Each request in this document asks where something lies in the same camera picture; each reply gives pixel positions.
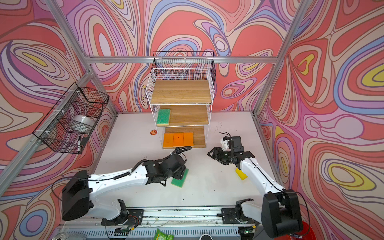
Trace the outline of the pale yellow sponge orange underside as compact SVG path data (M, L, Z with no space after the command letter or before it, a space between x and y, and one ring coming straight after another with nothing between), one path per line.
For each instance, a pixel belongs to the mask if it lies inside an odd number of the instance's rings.
M183 133L183 146L194 146L194 133L193 132L184 132Z

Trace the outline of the green sponge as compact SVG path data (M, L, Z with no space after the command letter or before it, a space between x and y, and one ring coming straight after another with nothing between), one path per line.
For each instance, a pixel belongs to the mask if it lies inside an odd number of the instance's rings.
M170 116L171 116L170 109L160 109L158 112L158 117L156 121L157 127L168 126L170 124Z

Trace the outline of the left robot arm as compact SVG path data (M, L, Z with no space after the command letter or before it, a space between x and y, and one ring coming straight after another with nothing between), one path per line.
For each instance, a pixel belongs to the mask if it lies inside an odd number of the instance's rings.
M124 200L108 202L102 199L104 196L135 186L165 186L169 178L181 180L186 162L182 154L172 153L159 160L141 160L131 169L108 174L89 175L80 171L62 190L62 220L97 217L103 219L103 226L122 225L130 215Z

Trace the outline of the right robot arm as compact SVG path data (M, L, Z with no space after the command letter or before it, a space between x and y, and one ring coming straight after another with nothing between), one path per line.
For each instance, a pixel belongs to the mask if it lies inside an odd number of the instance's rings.
M250 151L245 151L240 136L225 136L221 146L214 147L207 155L228 166L234 164L256 186L263 196L261 206L253 199L236 202L233 216L240 223L255 221L262 224L270 238L293 235L303 230L298 194L286 190L260 166Z

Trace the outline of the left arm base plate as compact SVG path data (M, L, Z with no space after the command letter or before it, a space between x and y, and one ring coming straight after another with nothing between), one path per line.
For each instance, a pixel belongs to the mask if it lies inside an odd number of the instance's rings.
M121 214L113 220L102 219L102 226L129 226L137 227L142 224L144 210L143 209L128 209L127 214Z

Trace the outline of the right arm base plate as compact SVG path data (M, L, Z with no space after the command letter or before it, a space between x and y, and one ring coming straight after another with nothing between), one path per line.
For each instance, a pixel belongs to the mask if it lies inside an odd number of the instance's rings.
M253 219L242 216L236 208L222 208L221 212L217 214L217 217L221 218L225 225L252 224L258 226L260 224Z

